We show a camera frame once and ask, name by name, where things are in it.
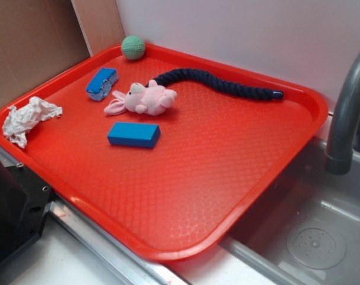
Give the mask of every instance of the gray faucet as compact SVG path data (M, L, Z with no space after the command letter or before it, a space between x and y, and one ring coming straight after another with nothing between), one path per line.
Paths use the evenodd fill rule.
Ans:
M346 76L334 110L325 150L325 170L335 175L349 172L353 147L360 151L360 53Z

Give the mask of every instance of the tray rim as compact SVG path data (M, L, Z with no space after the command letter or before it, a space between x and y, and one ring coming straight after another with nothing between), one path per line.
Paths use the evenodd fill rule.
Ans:
M304 131L303 135L298 138L298 140L289 148L287 151L285 151L282 154L282 158L278 160L271 169L262 177L262 179L259 181L258 184L256 184L252 190L255 189L262 189L260 191L260 194L257 195L257 191L255 192L255 195L253 194L253 191L250 190L249 193L244 197L244 201L241 201L236 207L232 209L232 211L228 214L227 217L223 219L223 221L217 225L217 227L201 242L196 243L193 246L189 246L188 248L181 249L179 251L161 251L161 250L155 250L151 246L149 246L144 240L141 240L139 237L136 236L129 236L128 240L124 240L123 243L127 245L127 247L131 248L133 247L136 253L140 254L141 256L149 259L153 259L156 261L171 261L171 260L178 260L190 257L192 255L195 255L212 245L218 242L223 235L230 229L230 227L233 225L237 219L239 219L247 210L247 208L255 202L256 199L253 199L252 196L257 196L256 198L260 197L260 195L266 190L266 188L270 185L270 183L273 181L273 179L292 161L292 159L303 149L303 147L308 143L308 141L314 136L314 134L320 129L320 127L325 123L327 117L328 117L328 106L326 101L323 99L322 95L317 93L316 91L303 87L301 85L297 85L294 83L290 83L287 81L279 80L277 78L269 77L267 75L259 74L252 71L247 71L245 69L236 68L233 66L221 64L218 62L214 62L208 59L199 58L193 55L187 55L182 52L177 52L175 50L170 50L164 47L155 46L152 44L146 44L146 55L145 56L151 56L155 57L158 54L163 55L164 58L161 58L161 61L165 61L165 58L169 59L171 63L175 65L181 66L181 62L184 61L184 59L187 62L187 67L193 67L193 68L201 68L201 69L213 69L213 74L216 76L221 76L221 73L230 73L235 74L234 76L244 76L255 78L261 85L267 85L267 87L272 88L273 86L276 86L276 88L285 88L287 91L295 91L297 93L301 93L306 96L297 96L297 98L290 96L288 92L285 92L285 98L284 100L290 100L296 103L299 103L300 105L307 105L307 104L313 104L315 105L315 108L313 110L308 111L311 112L312 116L312 123L309 125L309 127ZM14 101L10 102L9 104L5 105L0 110L0 124L2 118L5 118L6 113L8 114L8 107L15 105L17 107L24 106L24 104L28 103L28 99L33 96L38 96L42 99L45 99L49 97L52 93L60 90L61 88L65 87L67 84L70 84L74 82L76 79L81 78L84 76L82 70L86 69L87 73L91 72L95 68L99 68L102 63L106 63L110 61L112 58L116 56L121 56L121 45L112 46L103 52L98 53L97 55L86 59L85 61L79 63L78 65L68 69L67 71L57 75L56 77L52 78L51 80L43 83L42 85L36 87L35 89L29 91L25 95L15 99ZM49 89L55 89L55 91L51 91L49 94L45 94L45 96L42 96L45 92L45 90ZM2 132L0 132L0 146L13 155L17 160L23 162L24 164L31 167L38 175L41 177L44 177L48 182L54 182L53 184L56 185L56 187L70 187L65 181L62 181L59 179L59 182L57 182L57 178L55 178L53 175L51 175L49 172L47 172L42 165L39 165L36 163L32 157L29 157L22 149L18 148L16 145L9 142L5 137L3 137ZM87 216L89 216L92 220L94 220L96 223L99 223L99 219L95 218L101 214L101 211L86 201L85 199L82 199L79 201L75 197L64 197L65 200L68 200L70 203L72 203L76 208L78 208L80 211L86 213ZM108 231L110 234L113 234L113 231L110 229L115 227L116 224L119 224L119 234L129 233L130 231L126 229L122 224L118 223L115 220L112 220L111 218L103 218L102 219L102 227Z

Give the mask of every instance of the navy rope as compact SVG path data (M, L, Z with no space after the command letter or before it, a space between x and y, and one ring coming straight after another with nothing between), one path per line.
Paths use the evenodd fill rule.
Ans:
M168 86L169 84L182 80L195 80L212 87L218 91L254 100L282 99L283 92L268 88L248 87L240 83L222 80L213 74L200 69L179 68L160 74L154 80L158 85Z

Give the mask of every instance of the stuffed animal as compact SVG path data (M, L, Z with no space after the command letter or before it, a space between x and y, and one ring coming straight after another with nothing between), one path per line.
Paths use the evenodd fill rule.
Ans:
M170 108L177 97L176 91L157 85L155 80L150 80L148 87L133 83L127 94L119 91L113 91L112 94L116 99L105 108L108 115L118 115L129 110L138 114L157 116Z

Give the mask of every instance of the sink basin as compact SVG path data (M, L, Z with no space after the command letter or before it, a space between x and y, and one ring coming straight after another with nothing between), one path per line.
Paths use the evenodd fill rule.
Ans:
M360 154L335 176L324 148L314 138L229 232L281 284L360 284Z

